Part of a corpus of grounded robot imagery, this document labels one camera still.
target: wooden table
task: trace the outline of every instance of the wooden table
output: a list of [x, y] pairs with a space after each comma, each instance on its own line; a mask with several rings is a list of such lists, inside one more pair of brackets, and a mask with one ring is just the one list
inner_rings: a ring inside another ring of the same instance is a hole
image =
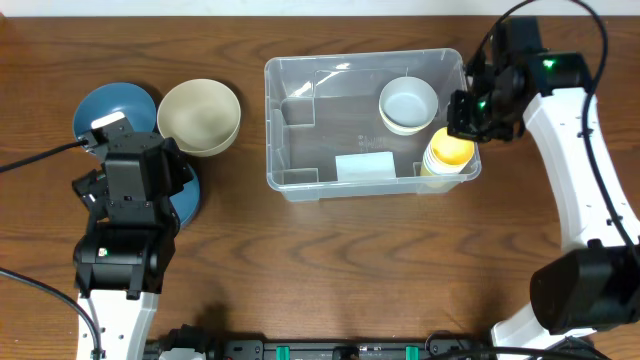
[[[551, 188], [530, 136], [481, 147], [481, 176], [443, 196], [288, 203], [265, 180], [264, 64], [275, 56], [451, 47], [468, 59], [494, 18], [10, 19], [0, 28], [0, 163], [72, 141], [71, 120], [100, 85], [160, 98], [193, 78], [229, 84], [243, 124], [234, 145], [191, 159], [202, 206], [176, 238], [151, 331], [183, 323], [269, 339], [483, 335], [528, 301], [531, 274], [560, 255]], [[600, 119], [640, 210], [640, 18], [607, 19]], [[541, 20], [545, 46], [594, 65], [588, 18]], [[70, 296], [87, 212], [71, 180], [96, 168], [74, 149], [0, 176], [0, 264]], [[75, 358], [77, 317], [0, 279], [0, 359]], [[640, 326], [597, 334], [614, 359], [640, 357]]]

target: blue plate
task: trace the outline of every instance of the blue plate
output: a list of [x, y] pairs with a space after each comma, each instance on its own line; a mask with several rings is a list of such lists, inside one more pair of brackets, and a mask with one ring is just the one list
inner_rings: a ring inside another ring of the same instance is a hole
[[93, 90], [82, 100], [73, 116], [73, 136], [91, 130], [91, 122], [122, 111], [137, 132], [151, 132], [156, 126], [156, 104], [141, 87], [111, 83]]
[[171, 204], [173, 204], [173, 208], [176, 209], [176, 213], [178, 213], [180, 229], [184, 229], [185, 226], [189, 225], [200, 205], [200, 183], [198, 182], [198, 176], [196, 172], [193, 171], [191, 165], [189, 165], [189, 170], [191, 170], [193, 174], [193, 180], [184, 184], [184, 190], [169, 199]]

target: yellow cup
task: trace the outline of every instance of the yellow cup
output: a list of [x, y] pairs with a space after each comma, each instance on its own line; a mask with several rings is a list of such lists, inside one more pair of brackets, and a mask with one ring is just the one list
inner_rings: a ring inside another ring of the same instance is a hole
[[474, 153], [472, 141], [449, 136], [443, 127], [436, 131], [424, 152], [420, 176], [459, 174]]

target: clear plastic container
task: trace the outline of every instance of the clear plastic container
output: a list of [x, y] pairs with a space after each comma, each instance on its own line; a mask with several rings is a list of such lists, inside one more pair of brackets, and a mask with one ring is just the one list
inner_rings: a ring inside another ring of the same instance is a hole
[[[445, 193], [475, 179], [481, 171], [477, 146], [460, 174], [420, 176], [431, 137], [446, 126], [451, 94], [466, 89], [462, 67], [452, 49], [271, 59], [265, 67], [269, 186], [289, 201], [310, 201]], [[439, 100], [435, 119], [411, 136], [389, 131], [378, 106], [384, 86], [402, 76], [426, 81]], [[343, 156], [372, 153], [385, 154]], [[350, 165], [359, 171], [355, 176], [340, 170]]]

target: black cable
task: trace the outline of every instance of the black cable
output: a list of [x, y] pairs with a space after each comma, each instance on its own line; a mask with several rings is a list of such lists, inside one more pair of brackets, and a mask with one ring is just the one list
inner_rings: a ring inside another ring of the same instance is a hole
[[[485, 44], [489, 40], [489, 37], [491, 36], [491, 34], [494, 32], [494, 30], [500, 23], [502, 23], [507, 17], [509, 17], [509, 15], [514, 13], [516, 10], [534, 1], [536, 0], [523, 1], [517, 4], [516, 6], [512, 7], [511, 9], [509, 9], [506, 13], [504, 13], [495, 22], [491, 30], [484, 36], [484, 38], [482, 39], [482, 42], [480, 43], [480, 46], [478, 47], [478, 50], [474, 55], [474, 58], [478, 56], [480, 52], [482, 52], [482, 49], [484, 48]], [[609, 211], [609, 216], [611, 216], [611, 222], [615, 225], [616, 230], [618, 230], [618, 233], [620, 234], [620, 237], [622, 238], [626, 246], [629, 247], [629, 251], [634, 257], [636, 263], [640, 264], [640, 257], [636, 252], [635, 244], [633, 243], [633, 240], [631, 240], [631, 238], [629, 237], [629, 234], [626, 232], [624, 226], [622, 225], [622, 222], [620, 221], [620, 216], [618, 215], [618, 212], [616, 211], [613, 205], [611, 196], [609, 195], [609, 192], [607, 191], [607, 187], [604, 183], [604, 180], [602, 179], [602, 174], [600, 173], [600, 169], [598, 168], [598, 163], [596, 161], [596, 157], [593, 152], [593, 146], [591, 145], [591, 137], [589, 135], [591, 133], [591, 129], [589, 129], [589, 106], [591, 105], [591, 100], [593, 99], [596, 89], [598, 88], [598, 84], [600, 83], [600, 78], [602, 77], [602, 74], [604, 72], [604, 68], [607, 64], [607, 56], [609, 54], [609, 38], [607, 36], [607, 30], [600, 16], [589, 5], [585, 4], [580, 0], [568, 0], [568, 1], [571, 1], [574, 4], [581, 6], [591, 15], [596, 25], [598, 26], [598, 30], [600, 31], [600, 35], [602, 37], [602, 56], [600, 58], [600, 64], [598, 65], [596, 74], [593, 77], [593, 82], [591, 84], [591, 87], [587, 89], [587, 95], [585, 97], [584, 105], [582, 108], [582, 137], [584, 138], [584, 146], [587, 152], [587, 158], [589, 159], [589, 165], [591, 165], [591, 171], [593, 172], [593, 177], [596, 180], [596, 184], [598, 185], [598, 189], [600, 190], [600, 194], [602, 195], [602, 200], [604, 201], [605, 206], [607, 207], [607, 211]]]
[[78, 315], [80, 315], [82, 320], [84, 320], [84, 322], [87, 324], [87, 327], [89, 328], [89, 332], [91, 332], [91, 337], [93, 338], [93, 347], [94, 347], [93, 358], [95, 360], [99, 360], [101, 358], [102, 348], [100, 347], [100, 336], [98, 335], [99, 334], [98, 328], [96, 324], [91, 320], [87, 312], [84, 311], [84, 309], [82, 309], [77, 302], [75, 302], [72, 298], [68, 297], [66, 294], [62, 293], [60, 290], [54, 289], [51, 286], [45, 283], [42, 283], [38, 280], [32, 279], [24, 275], [20, 275], [18, 273], [7, 270], [5, 268], [0, 267], [0, 275], [6, 276], [9, 279], [21, 282], [25, 285], [32, 286], [38, 290], [42, 290], [47, 294], [55, 297], [56, 299], [62, 301], [63, 303], [67, 304], [69, 307], [71, 307], [75, 312], [78, 313]]
[[593, 357], [568, 354], [559, 351], [513, 348], [513, 347], [493, 347], [484, 349], [450, 351], [439, 355], [431, 356], [424, 360], [458, 360], [482, 355], [522, 355], [543, 360], [593, 360]]
[[22, 160], [16, 161], [16, 162], [8, 164], [8, 165], [0, 166], [0, 174], [2, 174], [5, 171], [13, 170], [13, 169], [19, 168], [21, 166], [24, 166], [24, 165], [27, 165], [27, 164], [31, 164], [32, 162], [36, 162], [38, 160], [42, 160], [42, 159], [44, 159], [46, 157], [49, 157], [51, 155], [55, 155], [55, 154], [57, 154], [59, 152], [63, 152], [65, 150], [68, 150], [68, 149], [71, 149], [71, 148], [74, 148], [74, 147], [87, 145], [88, 143], [89, 142], [87, 140], [82, 140], [82, 141], [78, 141], [78, 142], [74, 142], [74, 143], [58, 146], [57, 148], [51, 149], [49, 151], [45, 151], [45, 152], [43, 152], [41, 154], [34, 155], [34, 156], [26, 158], [26, 159], [22, 159]]

